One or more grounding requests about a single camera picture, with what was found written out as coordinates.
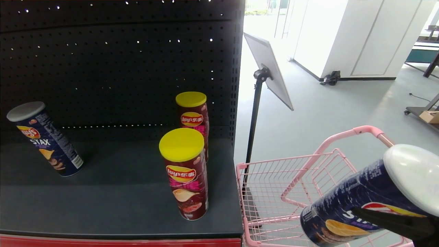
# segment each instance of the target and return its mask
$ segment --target white plastic lid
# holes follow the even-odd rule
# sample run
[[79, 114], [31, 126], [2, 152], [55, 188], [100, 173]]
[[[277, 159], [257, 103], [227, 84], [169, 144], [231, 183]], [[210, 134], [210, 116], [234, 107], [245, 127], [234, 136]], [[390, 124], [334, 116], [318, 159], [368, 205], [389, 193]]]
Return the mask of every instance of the white plastic lid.
[[439, 156], [420, 147], [397, 144], [384, 153], [384, 166], [410, 202], [439, 217]]
[[30, 118], [36, 115], [37, 113], [41, 112], [44, 109], [44, 107], [46, 107], [46, 105], [44, 104], [44, 102], [41, 101], [25, 103], [23, 105], [19, 105], [14, 109], [10, 110], [7, 113], [6, 117], [11, 122], [22, 121], [25, 120], [26, 118]]

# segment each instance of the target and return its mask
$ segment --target shopping basket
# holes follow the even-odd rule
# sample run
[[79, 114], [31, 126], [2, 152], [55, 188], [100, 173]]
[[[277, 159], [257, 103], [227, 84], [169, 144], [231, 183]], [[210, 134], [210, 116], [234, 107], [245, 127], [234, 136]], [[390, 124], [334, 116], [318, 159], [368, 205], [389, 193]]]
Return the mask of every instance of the shopping basket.
[[[312, 155], [238, 164], [245, 243], [250, 247], [316, 246], [302, 231], [301, 211], [356, 173], [339, 149], [328, 153], [325, 150], [336, 140], [366, 132], [388, 147], [393, 146], [380, 129], [361, 126], [329, 137]], [[407, 238], [383, 230], [345, 246], [412, 247], [413, 244]]]

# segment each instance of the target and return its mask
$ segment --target cable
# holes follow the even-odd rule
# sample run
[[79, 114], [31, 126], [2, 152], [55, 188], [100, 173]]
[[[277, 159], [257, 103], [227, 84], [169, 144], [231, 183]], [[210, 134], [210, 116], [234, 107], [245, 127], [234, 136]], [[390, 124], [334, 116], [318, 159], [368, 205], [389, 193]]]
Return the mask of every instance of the cable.
[[409, 95], [411, 95], [411, 96], [413, 96], [413, 97], [416, 97], [416, 98], [420, 98], [420, 99], [423, 99], [423, 100], [426, 100], [426, 101], [430, 102], [430, 101], [429, 101], [429, 100], [427, 100], [426, 98], [422, 98], [422, 97], [416, 96], [416, 95], [414, 95], [414, 94], [412, 94], [412, 93], [409, 93]]

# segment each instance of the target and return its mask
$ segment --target blue lay's stax can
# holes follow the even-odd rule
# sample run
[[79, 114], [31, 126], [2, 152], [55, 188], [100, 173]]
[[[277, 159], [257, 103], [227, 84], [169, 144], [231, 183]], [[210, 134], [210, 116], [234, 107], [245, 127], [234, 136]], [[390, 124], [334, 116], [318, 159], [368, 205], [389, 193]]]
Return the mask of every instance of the blue lay's stax can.
[[63, 177], [78, 172], [83, 160], [73, 145], [53, 125], [43, 102], [29, 102], [8, 112], [7, 118], [33, 143]]
[[383, 230], [357, 217], [354, 207], [411, 217], [439, 216], [439, 156], [398, 144], [382, 159], [344, 179], [303, 209], [300, 224], [320, 247], [333, 247]]

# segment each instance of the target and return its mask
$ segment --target lay's logo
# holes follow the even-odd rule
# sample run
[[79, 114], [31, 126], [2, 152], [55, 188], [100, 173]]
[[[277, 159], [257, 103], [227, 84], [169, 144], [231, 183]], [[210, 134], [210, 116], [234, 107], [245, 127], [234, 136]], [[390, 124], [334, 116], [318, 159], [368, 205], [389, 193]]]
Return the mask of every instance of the lay's logo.
[[31, 138], [31, 139], [39, 139], [40, 138], [40, 133], [38, 132], [38, 130], [31, 128], [31, 127], [26, 127], [26, 126], [17, 126], [17, 128], [19, 130], [21, 130], [21, 132]]
[[416, 214], [399, 207], [390, 206], [384, 203], [377, 203], [377, 202], [367, 203], [363, 205], [361, 208], [387, 213], [387, 214], [397, 214], [397, 215], [405, 215], [412, 217], [426, 217], [425, 215]]
[[166, 166], [168, 175], [177, 182], [189, 183], [195, 179], [197, 172], [195, 169], [178, 166]]
[[181, 115], [181, 123], [188, 127], [195, 127], [203, 122], [203, 115], [194, 112], [187, 112]]

